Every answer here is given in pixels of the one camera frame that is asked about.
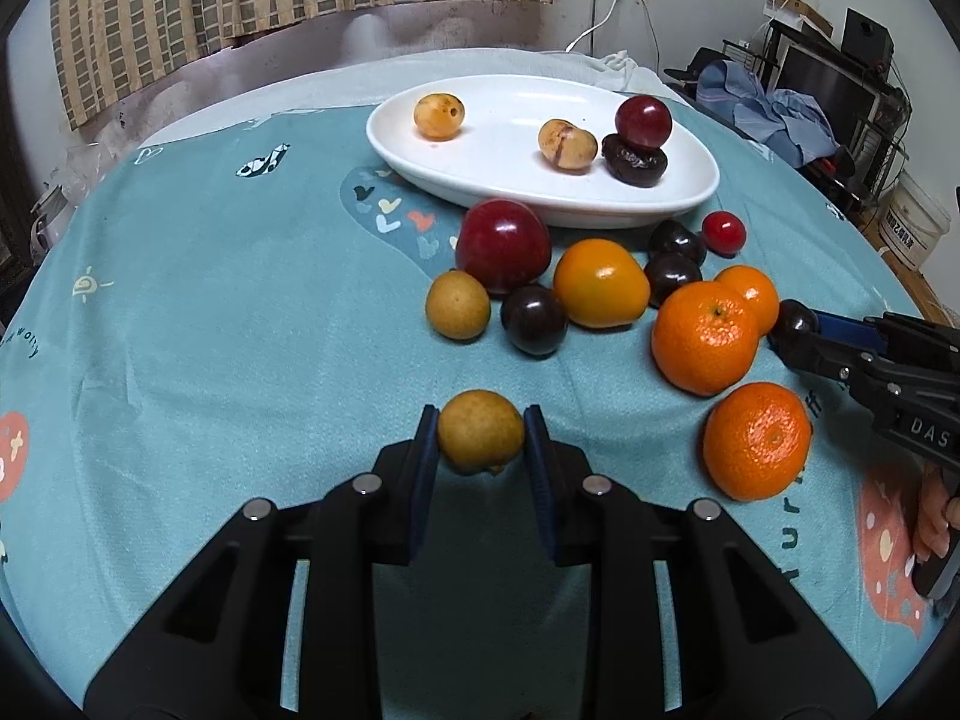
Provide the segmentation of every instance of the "white bucket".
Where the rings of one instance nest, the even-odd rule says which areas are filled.
[[[880,237],[896,259],[918,271],[949,228],[949,214],[901,172],[880,217]]]

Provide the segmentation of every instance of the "silver screw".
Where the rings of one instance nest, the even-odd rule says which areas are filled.
[[[693,514],[696,514],[700,519],[706,519],[707,522],[713,522],[714,519],[720,517],[720,514],[723,514],[723,509],[712,498],[701,498],[693,502]]]
[[[258,519],[268,517],[273,510],[274,505],[266,498],[253,498],[244,504],[243,516],[251,522],[257,522]]]
[[[594,474],[584,479],[584,490],[590,495],[606,495],[613,489],[613,482],[606,476]]]
[[[375,473],[362,473],[353,480],[352,485],[361,495],[373,495],[383,487],[383,480]]]

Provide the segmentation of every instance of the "white plate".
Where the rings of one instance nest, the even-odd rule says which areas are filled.
[[[455,138],[429,141],[416,131],[414,106],[424,95],[456,95],[467,111]],[[383,160],[410,183],[469,208],[485,197],[528,203],[548,224],[637,227],[687,211],[720,183],[713,155],[674,122],[664,145],[669,164],[651,189],[617,181],[597,155],[583,173],[555,170],[536,145],[548,119],[567,119],[603,140],[625,98],[593,86],[536,76],[466,76],[408,89],[381,103],[367,137]]]

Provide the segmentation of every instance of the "small red fruit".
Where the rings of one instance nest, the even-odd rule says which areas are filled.
[[[550,266],[550,233],[515,200],[483,200],[467,211],[457,241],[457,268],[492,295],[505,295],[540,278]]]
[[[703,234],[707,248],[725,257],[733,257],[747,242],[747,228],[730,211],[707,214]]]
[[[670,109],[650,95],[638,95],[623,103],[617,108],[613,123],[616,134],[634,150],[662,148],[673,132]]]

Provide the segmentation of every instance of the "black speaker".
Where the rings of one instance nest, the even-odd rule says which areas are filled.
[[[848,9],[841,50],[866,65],[876,77],[886,81],[890,74],[890,63],[894,59],[894,42],[885,26],[856,10]]]

